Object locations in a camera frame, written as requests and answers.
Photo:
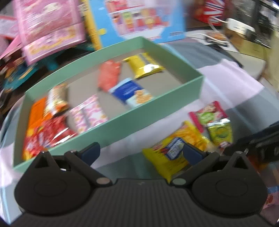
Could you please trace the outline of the large yellow snack bag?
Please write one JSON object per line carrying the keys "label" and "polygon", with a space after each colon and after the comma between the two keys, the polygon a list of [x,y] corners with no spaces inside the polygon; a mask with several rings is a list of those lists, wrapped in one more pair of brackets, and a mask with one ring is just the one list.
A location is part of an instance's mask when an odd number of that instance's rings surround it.
{"label": "large yellow snack bag", "polygon": [[202,135],[189,121],[184,121],[171,135],[155,144],[144,148],[143,155],[149,160],[157,172],[168,182],[173,176],[185,168],[189,160],[183,156],[183,146],[189,143],[202,152],[212,147],[211,141]]}

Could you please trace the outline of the yellow green snack packet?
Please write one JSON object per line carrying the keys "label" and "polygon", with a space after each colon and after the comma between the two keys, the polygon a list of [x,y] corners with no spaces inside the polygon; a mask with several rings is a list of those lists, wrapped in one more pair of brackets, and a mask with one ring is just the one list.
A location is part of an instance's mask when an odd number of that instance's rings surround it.
{"label": "yellow green snack packet", "polygon": [[219,121],[207,124],[207,130],[211,141],[219,149],[224,150],[233,142],[233,132],[229,118],[222,118]]}

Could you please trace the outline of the red green snack packet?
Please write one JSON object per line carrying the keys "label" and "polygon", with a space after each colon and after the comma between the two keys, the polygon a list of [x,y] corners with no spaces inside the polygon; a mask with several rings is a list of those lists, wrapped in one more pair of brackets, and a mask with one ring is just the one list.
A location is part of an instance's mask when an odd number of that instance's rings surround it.
{"label": "red green snack packet", "polygon": [[216,122],[223,118],[228,118],[226,112],[223,110],[218,101],[213,101],[207,104],[199,111],[189,112],[189,117],[200,133],[204,132],[208,123]]}

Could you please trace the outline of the red shiny snack packet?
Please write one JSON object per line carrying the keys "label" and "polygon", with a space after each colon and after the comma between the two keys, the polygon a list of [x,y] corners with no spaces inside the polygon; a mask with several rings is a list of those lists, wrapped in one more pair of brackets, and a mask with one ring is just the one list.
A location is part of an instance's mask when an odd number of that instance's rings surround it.
{"label": "red shiny snack packet", "polygon": [[77,135],[67,122],[66,116],[58,116],[45,121],[39,132],[39,142],[44,148],[55,147]]}

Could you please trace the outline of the pink white candy packet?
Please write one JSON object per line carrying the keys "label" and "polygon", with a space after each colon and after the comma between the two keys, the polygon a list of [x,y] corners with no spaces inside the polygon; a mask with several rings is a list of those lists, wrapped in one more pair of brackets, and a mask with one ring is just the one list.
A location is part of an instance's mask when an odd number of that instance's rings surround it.
{"label": "pink white candy packet", "polygon": [[70,114],[73,117],[78,134],[108,121],[97,95],[92,95],[80,105],[72,108]]}

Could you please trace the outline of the red rainbow candy packet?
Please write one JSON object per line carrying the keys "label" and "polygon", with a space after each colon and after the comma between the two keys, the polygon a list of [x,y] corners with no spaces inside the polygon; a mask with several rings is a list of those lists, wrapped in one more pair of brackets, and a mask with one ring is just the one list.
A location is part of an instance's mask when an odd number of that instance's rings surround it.
{"label": "red rainbow candy packet", "polygon": [[39,133],[43,132],[42,127],[29,128],[24,139],[22,158],[24,161],[37,156],[42,150],[45,150],[43,141],[39,140]]}

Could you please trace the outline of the mint green cardboard box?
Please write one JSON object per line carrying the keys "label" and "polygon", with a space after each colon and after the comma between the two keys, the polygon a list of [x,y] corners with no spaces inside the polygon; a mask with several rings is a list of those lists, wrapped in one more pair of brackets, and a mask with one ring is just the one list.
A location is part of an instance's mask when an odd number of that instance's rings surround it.
{"label": "mint green cardboard box", "polygon": [[99,101],[109,120],[73,139],[50,149],[52,155],[62,155],[69,150],[81,150],[93,142],[107,147],[154,122],[167,117],[182,107],[197,100],[201,93],[204,76],[186,60],[143,37],[129,39],[88,54],[48,75],[25,93],[20,108],[14,143],[13,168],[24,172],[30,161],[22,158],[27,121],[32,104],[48,90],[63,82],[73,82],[69,101],[74,105],[82,96],[93,92],[89,79],[91,70],[99,64],[116,57],[146,51],[167,70],[158,76],[144,79],[143,87],[154,99],[139,107],[128,109],[115,98],[102,94]]}

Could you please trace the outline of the orange flat snack box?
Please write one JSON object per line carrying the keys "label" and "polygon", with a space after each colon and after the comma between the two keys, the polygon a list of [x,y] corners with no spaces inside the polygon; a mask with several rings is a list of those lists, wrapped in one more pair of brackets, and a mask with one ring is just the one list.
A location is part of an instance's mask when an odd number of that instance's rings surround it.
{"label": "orange flat snack box", "polygon": [[28,119],[28,129],[36,128],[42,123],[44,118],[46,100],[47,97],[45,96],[32,105]]}

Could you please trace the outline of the orange white snack packet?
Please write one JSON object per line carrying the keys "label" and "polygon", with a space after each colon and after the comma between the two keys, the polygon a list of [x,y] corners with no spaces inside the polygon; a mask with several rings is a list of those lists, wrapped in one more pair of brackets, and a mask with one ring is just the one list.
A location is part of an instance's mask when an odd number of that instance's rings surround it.
{"label": "orange white snack packet", "polygon": [[67,101],[68,84],[59,84],[48,91],[46,97],[46,106],[44,109],[44,117],[53,117],[69,108]]}

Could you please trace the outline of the blue white cracker packet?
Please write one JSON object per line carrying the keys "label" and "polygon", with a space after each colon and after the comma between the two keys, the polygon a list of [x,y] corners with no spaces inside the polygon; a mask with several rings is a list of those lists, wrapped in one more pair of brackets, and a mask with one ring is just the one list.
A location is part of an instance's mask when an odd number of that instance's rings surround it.
{"label": "blue white cracker packet", "polygon": [[153,99],[152,94],[131,78],[126,78],[109,89],[109,93],[124,104],[135,108]]}

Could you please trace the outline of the orange red snack packet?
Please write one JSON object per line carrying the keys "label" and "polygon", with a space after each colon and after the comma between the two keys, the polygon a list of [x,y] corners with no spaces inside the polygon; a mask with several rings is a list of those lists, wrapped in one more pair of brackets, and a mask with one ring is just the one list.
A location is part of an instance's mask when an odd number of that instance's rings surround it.
{"label": "orange red snack packet", "polygon": [[101,90],[108,92],[118,84],[122,64],[119,61],[108,60],[99,67],[97,86]]}

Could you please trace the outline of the gold yellow snack packet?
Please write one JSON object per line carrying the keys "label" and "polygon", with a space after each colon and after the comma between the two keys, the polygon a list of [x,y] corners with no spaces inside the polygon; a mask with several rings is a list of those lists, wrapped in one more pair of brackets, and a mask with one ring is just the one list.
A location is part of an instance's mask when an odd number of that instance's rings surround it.
{"label": "gold yellow snack packet", "polygon": [[165,68],[155,61],[149,53],[139,53],[129,56],[122,60],[127,62],[134,73],[135,79],[140,79],[158,72],[162,72]]}

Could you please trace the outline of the pink birthday gift bag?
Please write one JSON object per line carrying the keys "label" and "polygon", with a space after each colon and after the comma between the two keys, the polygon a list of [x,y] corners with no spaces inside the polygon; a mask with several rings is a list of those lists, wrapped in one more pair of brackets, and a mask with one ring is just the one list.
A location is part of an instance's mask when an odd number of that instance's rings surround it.
{"label": "pink birthday gift bag", "polygon": [[86,41],[79,1],[13,1],[28,65]]}

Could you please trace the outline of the red union jack tin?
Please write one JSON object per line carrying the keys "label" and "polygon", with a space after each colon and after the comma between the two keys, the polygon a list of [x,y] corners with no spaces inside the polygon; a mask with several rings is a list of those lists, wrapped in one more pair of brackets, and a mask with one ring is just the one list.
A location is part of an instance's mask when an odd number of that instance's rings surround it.
{"label": "red union jack tin", "polygon": [[208,24],[210,21],[220,26],[225,5],[223,0],[197,0],[194,2],[193,17],[200,22]]}

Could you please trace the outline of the blue toy set box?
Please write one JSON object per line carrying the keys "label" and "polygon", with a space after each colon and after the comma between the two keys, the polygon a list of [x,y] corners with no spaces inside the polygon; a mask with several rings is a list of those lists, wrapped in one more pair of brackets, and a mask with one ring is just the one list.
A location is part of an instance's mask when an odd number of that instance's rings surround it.
{"label": "blue toy set box", "polygon": [[181,1],[81,1],[95,50],[143,37],[168,43],[185,37]]}

